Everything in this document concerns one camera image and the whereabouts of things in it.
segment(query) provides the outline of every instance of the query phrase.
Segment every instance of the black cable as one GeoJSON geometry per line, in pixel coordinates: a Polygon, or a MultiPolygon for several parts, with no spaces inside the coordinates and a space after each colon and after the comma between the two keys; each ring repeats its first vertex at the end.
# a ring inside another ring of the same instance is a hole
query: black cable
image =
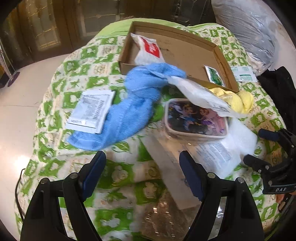
{"type": "Polygon", "coordinates": [[[17,203],[17,209],[19,210],[20,218],[22,219],[22,222],[24,222],[24,215],[25,214],[24,214],[22,208],[20,207],[20,203],[19,203],[18,198],[17,198],[17,186],[20,183],[20,179],[22,178],[22,171],[23,170],[25,170],[25,168],[20,171],[20,177],[19,177],[19,180],[17,181],[17,184],[15,186],[15,202],[17,203]]]}

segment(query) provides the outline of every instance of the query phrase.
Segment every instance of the barcode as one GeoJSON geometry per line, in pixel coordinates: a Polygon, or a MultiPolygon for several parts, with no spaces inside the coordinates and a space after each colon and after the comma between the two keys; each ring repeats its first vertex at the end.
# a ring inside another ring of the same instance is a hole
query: barcode
{"type": "Polygon", "coordinates": [[[101,100],[100,103],[99,103],[99,105],[98,105],[98,108],[96,110],[96,113],[95,113],[95,115],[93,117],[93,120],[96,120],[99,117],[103,105],[104,105],[104,101],[101,100]]]}
{"type": "Polygon", "coordinates": [[[212,104],[212,106],[215,108],[215,110],[219,110],[219,111],[224,111],[224,112],[230,112],[229,110],[227,110],[225,107],[223,106],[220,106],[220,105],[215,105],[215,104],[212,104]]]}

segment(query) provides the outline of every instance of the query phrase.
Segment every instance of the yellow cloth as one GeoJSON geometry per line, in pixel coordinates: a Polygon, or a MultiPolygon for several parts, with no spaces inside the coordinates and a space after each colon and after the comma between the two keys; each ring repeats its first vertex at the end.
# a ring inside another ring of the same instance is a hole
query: yellow cloth
{"type": "Polygon", "coordinates": [[[232,91],[226,91],[219,87],[210,89],[210,91],[227,102],[238,113],[247,114],[253,107],[254,97],[250,92],[240,91],[235,94],[232,91]]]}

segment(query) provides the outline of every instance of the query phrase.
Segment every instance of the tiled floor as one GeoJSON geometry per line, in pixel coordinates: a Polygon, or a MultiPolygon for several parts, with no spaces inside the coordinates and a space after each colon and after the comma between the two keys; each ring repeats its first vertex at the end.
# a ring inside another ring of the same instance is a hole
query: tiled floor
{"type": "Polygon", "coordinates": [[[53,73],[65,57],[26,66],[12,86],[0,89],[0,219],[17,240],[15,184],[33,151],[38,107],[53,73]]]}

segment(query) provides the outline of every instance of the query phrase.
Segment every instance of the green and white bedspread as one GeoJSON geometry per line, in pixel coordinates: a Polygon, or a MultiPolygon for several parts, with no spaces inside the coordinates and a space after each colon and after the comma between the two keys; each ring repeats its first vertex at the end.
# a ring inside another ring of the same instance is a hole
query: green and white bedspread
{"type": "MultiPolygon", "coordinates": [[[[126,97],[125,76],[120,74],[117,61],[133,20],[165,24],[191,32],[218,45],[230,66],[250,65],[238,40],[217,24],[184,27],[155,19],[130,19],[110,24],[86,46],[70,54],[53,75],[38,110],[34,152],[18,186],[18,199],[24,211],[43,177],[51,181],[64,179],[70,173],[78,172],[95,155],[93,151],[77,149],[65,141],[72,133],[72,130],[65,129],[65,123],[84,90],[113,90],[116,92],[113,104],[126,97]]],[[[241,83],[239,88],[254,95],[254,108],[247,118],[241,120],[249,129],[257,133],[260,128],[274,131],[285,127],[271,98],[258,83],[241,83]]],[[[176,89],[163,89],[163,96],[154,105],[155,114],[146,129],[153,128],[153,123],[162,119],[164,103],[176,97],[179,97],[176,89]]],[[[144,131],[103,150],[108,159],[107,165],[93,195],[84,204],[104,241],[144,239],[139,236],[139,231],[145,207],[157,202],[165,189],[157,165],[141,142],[144,131]]],[[[278,144],[258,138],[255,156],[277,164],[282,154],[278,144]]],[[[280,217],[275,195],[262,194],[260,175],[251,168],[239,165],[227,178],[234,180],[238,176],[246,180],[256,201],[263,228],[269,231],[280,217]]],[[[60,199],[60,206],[67,233],[75,238],[63,198],[60,199]]],[[[22,222],[17,208],[15,216],[21,231],[22,222]]]]}

